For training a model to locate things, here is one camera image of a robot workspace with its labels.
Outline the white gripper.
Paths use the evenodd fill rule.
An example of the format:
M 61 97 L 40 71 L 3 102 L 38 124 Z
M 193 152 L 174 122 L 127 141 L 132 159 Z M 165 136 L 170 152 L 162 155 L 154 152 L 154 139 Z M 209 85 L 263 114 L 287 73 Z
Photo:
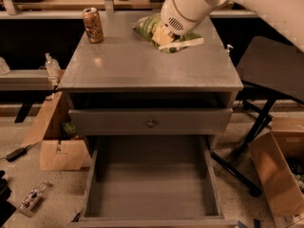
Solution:
M 198 5 L 195 0 L 165 0 L 161 8 L 161 21 L 152 36 L 158 45 L 167 45 L 174 40 L 174 35 L 184 35 L 197 24 Z

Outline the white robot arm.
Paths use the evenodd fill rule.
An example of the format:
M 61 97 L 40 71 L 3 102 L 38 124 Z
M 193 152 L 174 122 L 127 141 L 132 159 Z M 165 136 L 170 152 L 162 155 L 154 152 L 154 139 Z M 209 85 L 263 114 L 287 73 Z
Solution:
M 166 47 L 230 2 L 254 12 L 298 49 L 304 50 L 304 0 L 165 0 L 152 40 Z

